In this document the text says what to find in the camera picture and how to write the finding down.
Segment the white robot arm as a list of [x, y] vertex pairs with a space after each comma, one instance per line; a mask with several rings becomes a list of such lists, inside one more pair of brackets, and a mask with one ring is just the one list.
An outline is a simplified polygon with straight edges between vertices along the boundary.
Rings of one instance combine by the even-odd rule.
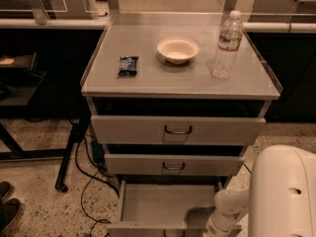
[[221, 190], [202, 237], [228, 237], [248, 218], [248, 237], [316, 237], [316, 154], [274, 145], [256, 157], [245, 191]]

